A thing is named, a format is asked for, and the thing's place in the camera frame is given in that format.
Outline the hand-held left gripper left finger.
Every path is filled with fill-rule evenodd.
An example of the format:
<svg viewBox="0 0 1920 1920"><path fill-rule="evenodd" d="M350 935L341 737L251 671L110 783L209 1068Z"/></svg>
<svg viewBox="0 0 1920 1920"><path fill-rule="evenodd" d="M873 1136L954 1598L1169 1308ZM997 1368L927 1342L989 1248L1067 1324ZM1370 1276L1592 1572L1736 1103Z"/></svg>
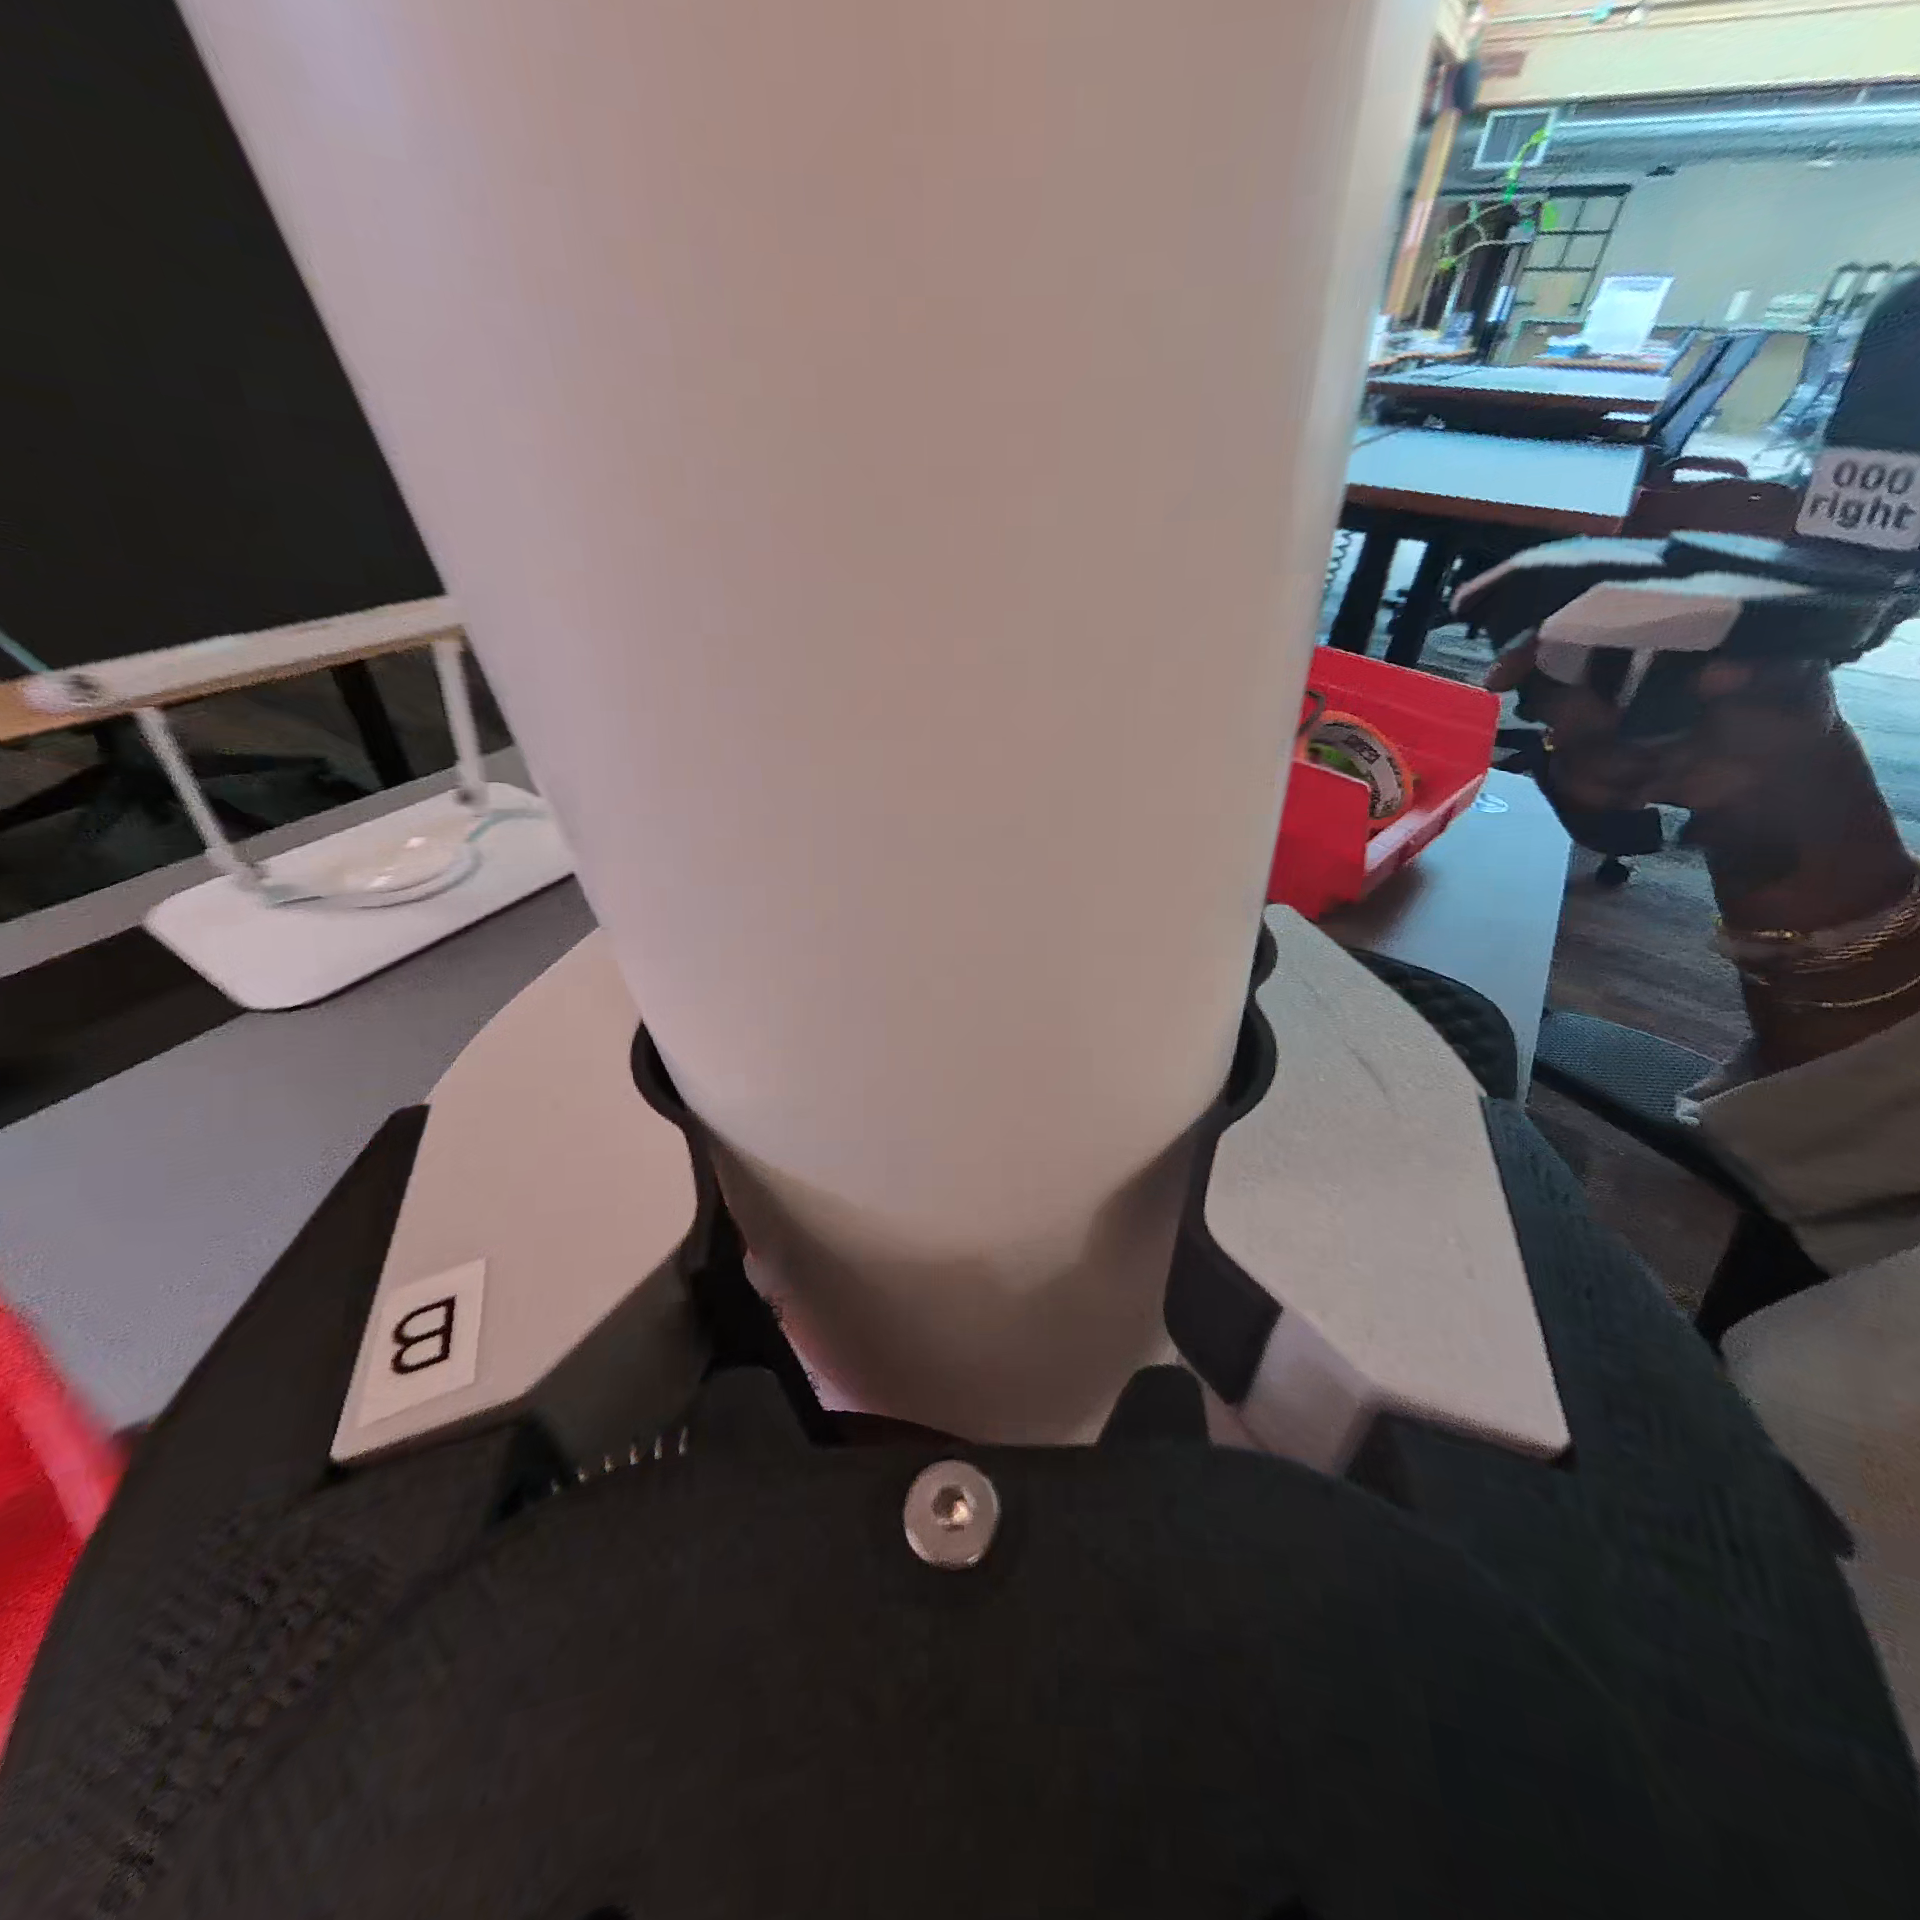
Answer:
<svg viewBox="0 0 1920 1920"><path fill-rule="evenodd" d="M595 1465L655 1439L712 1355L694 1271L719 1190L603 929L433 1088L329 1456L361 1468L493 1424Z"/></svg>

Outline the person's light grey clothing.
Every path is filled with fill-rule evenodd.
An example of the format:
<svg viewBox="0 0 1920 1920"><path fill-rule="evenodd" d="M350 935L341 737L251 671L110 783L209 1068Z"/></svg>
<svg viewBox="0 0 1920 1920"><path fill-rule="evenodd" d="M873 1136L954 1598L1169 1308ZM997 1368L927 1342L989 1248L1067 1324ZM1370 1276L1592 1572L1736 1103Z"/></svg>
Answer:
<svg viewBox="0 0 1920 1920"><path fill-rule="evenodd" d="M1775 1447L1848 1526L1845 1566L1919 1745L1919 1252L1750 1315L1721 1342Z"/></svg>

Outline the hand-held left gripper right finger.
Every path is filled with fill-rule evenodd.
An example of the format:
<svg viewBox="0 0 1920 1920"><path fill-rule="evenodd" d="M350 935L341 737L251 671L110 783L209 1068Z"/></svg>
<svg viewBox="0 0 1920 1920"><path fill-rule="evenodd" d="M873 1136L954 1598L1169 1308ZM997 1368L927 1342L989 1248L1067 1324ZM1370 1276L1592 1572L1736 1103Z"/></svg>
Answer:
<svg viewBox="0 0 1920 1920"><path fill-rule="evenodd" d="M1265 1453L1338 1476L1381 1419L1558 1463L1570 1427L1451 1044L1285 905L1199 1128L1163 1318Z"/></svg>

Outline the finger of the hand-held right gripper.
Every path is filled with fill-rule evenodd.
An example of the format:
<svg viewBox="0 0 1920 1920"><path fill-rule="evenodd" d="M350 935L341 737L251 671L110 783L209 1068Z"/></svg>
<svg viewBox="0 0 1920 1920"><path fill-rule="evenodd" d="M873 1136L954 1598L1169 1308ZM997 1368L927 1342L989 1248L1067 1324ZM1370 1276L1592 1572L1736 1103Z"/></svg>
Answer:
<svg viewBox="0 0 1920 1920"><path fill-rule="evenodd" d="M1599 583L1547 614L1531 661L1554 685L1638 691L1658 655L1705 655L1743 614L1771 614L1803 596L1800 583L1754 576Z"/></svg>
<svg viewBox="0 0 1920 1920"><path fill-rule="evenodd" d="M1551 631L1567 643L1674 643L1683 627L1665 598L1654 611L1642 603L1575 614L1558 631L1552 622L1578 598L1601 587L1619 591L1640 580L1667 577L1667 534L1654 536L1574 536L1535 543L1465 580L1451 595L1451 614L1493 643L1537 639Z"/></svg>

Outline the grey table with wooden edge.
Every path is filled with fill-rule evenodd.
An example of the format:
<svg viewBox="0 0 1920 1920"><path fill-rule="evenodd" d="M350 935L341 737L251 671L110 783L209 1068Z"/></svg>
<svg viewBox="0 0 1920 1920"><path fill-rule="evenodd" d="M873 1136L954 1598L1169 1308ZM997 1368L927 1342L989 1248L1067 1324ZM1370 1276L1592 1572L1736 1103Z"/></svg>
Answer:
<svg viewBox="0 0 1920 1920"><path fill-rule="evenodd" d="M1373 377L1381 424L1438 424L1535 441L1638 438L1674 392L1674 377L1597 368L1415 368Z"/></svg>
<svg viewBox="0 0 1920 1920"><path fill-rule="evenodd" d="M1397 428L1355 446L1335 528L1359 536L1329 647L1366 655L1406 543L1422 549L1384 657L1413 668L1465 560L1507 560L1567 536L1617 536L1646 468L1634 443Z"/></svg>

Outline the black monitor screen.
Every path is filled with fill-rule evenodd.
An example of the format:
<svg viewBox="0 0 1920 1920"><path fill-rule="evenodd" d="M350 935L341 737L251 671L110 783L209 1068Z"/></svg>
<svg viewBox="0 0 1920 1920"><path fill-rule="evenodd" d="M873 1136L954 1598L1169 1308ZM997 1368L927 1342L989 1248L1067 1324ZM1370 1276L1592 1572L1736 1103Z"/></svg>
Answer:
<svg viewBox="0 0 1920 1920"><path fill-rule="evenodd" d="M87 664L442 595L177 4L2 4L2 623Z"/></svg>

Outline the black mesh office chair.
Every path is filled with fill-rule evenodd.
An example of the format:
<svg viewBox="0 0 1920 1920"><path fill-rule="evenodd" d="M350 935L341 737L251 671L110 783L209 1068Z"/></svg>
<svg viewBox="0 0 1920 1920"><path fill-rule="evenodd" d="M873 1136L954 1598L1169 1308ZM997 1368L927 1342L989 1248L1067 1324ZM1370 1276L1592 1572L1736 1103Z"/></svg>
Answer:
<svg viewBox="0 0 1920 1920"><path fill-rule="evenodd" d="M1489 1097L1523 1102L1520 1044L1511 1022L1490 999L1451 976L1381 950L1350 949L1350 956L1451 1046Z"/></svg>

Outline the person's right hand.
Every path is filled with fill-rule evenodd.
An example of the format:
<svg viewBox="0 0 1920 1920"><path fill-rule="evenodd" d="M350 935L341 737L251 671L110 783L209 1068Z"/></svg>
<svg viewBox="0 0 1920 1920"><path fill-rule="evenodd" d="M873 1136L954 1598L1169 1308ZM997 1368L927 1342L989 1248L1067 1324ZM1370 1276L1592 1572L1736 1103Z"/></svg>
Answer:
<svg viewBox="0 0 1920 1920"><path fill-rule="evenodd" d="M1691 729L1630 737L1599 692L1551 683L1531 657L1535 639L1507 647L1487 685L1546 731L1552 792L1594 813L1683 809L1723 925L1837 928L1917 887L1826 668L1712 655Z"/></svg>

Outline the person's right forearm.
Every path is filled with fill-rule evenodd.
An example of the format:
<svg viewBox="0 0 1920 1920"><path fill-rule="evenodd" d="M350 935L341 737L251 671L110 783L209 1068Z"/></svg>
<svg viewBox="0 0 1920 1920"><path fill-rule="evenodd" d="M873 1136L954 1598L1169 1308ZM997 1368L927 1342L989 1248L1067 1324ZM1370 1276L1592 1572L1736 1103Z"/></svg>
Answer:
<svg viewBox="0 0 1920 1920"><path fill-rule="evenodd" d="M1714 942L1750 1033L1683 1116L1826 1272L1917 1248L1917 887L1837 928L1721 925Z"/></svg>

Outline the tape roll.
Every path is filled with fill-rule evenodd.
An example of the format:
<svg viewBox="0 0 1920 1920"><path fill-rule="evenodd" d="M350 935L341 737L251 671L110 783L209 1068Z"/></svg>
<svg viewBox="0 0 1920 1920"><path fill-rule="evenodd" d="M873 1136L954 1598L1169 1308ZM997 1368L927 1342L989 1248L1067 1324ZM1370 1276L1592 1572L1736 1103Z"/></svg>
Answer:
<svg viewBox="0 0 1920 1920"><path fill-rule="evenodd" d="M1362 783L1370 831L1397 823L1419 792L1419 777L1399 742L1359 713L1329 705L1317 692L1304 710L1295 759Z"/></svg>

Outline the white stand with wooden top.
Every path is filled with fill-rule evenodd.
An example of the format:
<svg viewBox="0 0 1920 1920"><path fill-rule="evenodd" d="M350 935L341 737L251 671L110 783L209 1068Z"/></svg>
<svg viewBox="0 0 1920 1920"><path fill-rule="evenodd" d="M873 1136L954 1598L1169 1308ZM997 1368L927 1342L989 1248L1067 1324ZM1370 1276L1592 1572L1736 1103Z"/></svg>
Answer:
<svg viewBox="0 0 1920 1920"><path fill-rule="evenodd" d="M427 654L454 745L454 787L288 855L242 851L222 828L173 708L314 670ZM184 805L214 877L159 900L142 925L250 1013L286 1013L397 969L574 875L536 791L489 774L465 670L467 631L445 595L231 632L6 685L6 740L130 719L161 788Z"/></svg>

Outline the white sign board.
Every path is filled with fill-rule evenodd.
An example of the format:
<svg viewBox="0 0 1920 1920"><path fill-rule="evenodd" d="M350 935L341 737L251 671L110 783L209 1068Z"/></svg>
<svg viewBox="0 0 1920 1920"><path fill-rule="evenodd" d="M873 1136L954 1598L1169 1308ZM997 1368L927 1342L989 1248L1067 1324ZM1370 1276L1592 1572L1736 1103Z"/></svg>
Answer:
<svg viewBox="0 0 1920 1920"><path fill-rule="evenodd" d="M1672 287L1674 276L1667 273L1601 278L1578 333L1584 355L1643 356Z"/></svg>

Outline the red plastic bin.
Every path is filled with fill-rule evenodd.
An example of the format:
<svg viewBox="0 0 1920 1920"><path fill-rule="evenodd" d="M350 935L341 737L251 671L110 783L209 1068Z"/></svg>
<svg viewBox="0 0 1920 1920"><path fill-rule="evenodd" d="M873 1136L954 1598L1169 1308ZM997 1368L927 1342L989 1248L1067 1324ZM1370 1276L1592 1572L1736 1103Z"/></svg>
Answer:
<svg viewBox="0 0 1920 1920"><path fill-rule="evenodd" d="M118 1447L32 1326L2 1308L2 1739L67 1579L123 1475Z"/></svg>
<svg viewBox="0 0 1920 1920"><path fill-rule="evenodd" d="M1499 715L1487 688L1333 647L1313 654L1304 713L1315 692L1399 742L1419 792L1397 823L1370 831L1367 788L1291 755L1265 897L1307 921L1370 900L1477 803L1493 768Z"/></svg>

